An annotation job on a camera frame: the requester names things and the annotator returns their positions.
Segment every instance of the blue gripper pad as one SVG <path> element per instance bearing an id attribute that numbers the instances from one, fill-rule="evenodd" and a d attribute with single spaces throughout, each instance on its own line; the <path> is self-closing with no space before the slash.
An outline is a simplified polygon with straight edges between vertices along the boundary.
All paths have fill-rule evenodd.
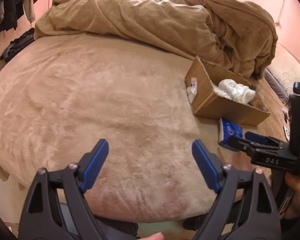
<path id="1" fill-rule="evenodd" d="M 80 186 L 81 192 L 85 193 L 88 189 L 91 189 L 97 176 L 102 168 L 109 153 L 109 144 L 107 140 L 101 139 L 97 145 L 90 152 L 92 154 L 91 161 L 82 172 L 82 184 Z"/>
<path id="2" fill-rule="evenodd" d="M 219 193 L 221 190 L 220 178 L 222 176 L 221 161 L 208 151 L 201 140 L 192 143 L 192 155 L 202 173 L 209 189 Z"/>
<path id="3" fill-rule="evenodd" d="M 266 145 L 268 143 L 268 138 L 266 136 L 263 135 L 259 135 L 253 132 L 246 132 L 244 134 L 244 137 L 246 140 L 255 142 L 255 143 L 259 143 L 259 144 L 264 144 Z"/>

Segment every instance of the open cardboard box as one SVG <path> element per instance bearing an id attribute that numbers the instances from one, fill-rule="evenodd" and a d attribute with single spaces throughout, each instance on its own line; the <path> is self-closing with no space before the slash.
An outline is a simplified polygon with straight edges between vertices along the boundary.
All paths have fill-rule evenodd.
<path id="1" fill-rule="evenodd" d="M 221 80 L 227 78 L 252 87 L 250 82 L 219 65 L 206 62 L 203 64 L 200 58 L 196 57 L 185 77 L 186 87 L 191 86 L 191 78 L 197 78 L 197 95 L 191 104 L 195 116 L 216 120 L 222 117 L 237 124 L 257 126 L 270 115 L 262 110 L 266 107 L 261 99 L 258 100 L 257 108 L 215 94 L 212 83 L 218 85 Z"/>

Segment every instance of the person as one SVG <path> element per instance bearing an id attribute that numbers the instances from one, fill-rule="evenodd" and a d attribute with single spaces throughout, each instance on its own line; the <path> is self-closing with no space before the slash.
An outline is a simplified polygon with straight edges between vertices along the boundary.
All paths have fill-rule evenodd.
<path id="1" fill-rule="evenodd" d="M 285 180 L 287 185 L 295 191 L 295 194 L 287 208 L 284 218 L 281 220 L 281 230 L 283 233 L 290 230 L 300 216 L 300 177 L 286 173 Z M 140 240 L 164 240 L 164 236 L 162 233 L 157 233 Z"/>

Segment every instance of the blue gripper tip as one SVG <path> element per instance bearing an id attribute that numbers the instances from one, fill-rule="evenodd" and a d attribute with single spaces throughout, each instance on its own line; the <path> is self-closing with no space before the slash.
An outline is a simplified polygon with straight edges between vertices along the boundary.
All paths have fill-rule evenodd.
<path id="1" fill-rule="evenodd" d="M 85 170 L 82 172 L 82 184 L 80 186 L 81 192 L 85 193 L 88 189 L 91 189 L 97 176 L 105 162 L 109 153 L 109 144 L 107 140 L 101 139 L 97 145 L 91 151 L 93 157 L 88 163 Z"/>
<path id="2" fill-rule="evenodd" d="M 221 190 L 219 174 L 210 160 L 210 158 L 217 159 L 218 157 L 215 154 L 210 153 L 201 140 L 195 140 L 192 143 L 192 155 L 207 183 L 208 188 L 214 190 L 215 193 L 219 193 Z"/>

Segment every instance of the brown comforter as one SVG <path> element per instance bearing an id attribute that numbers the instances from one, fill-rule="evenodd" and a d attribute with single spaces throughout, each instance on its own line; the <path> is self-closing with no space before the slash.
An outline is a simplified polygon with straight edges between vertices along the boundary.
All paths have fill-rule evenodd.
<path id="1" fill-rule="evenodd" d="M 193 59 L 196 55 L 245 77 L 262 78 L 275 54 L 270 14 L 237 0 L 53 0 L 35 38 L 114 34 Z"/>

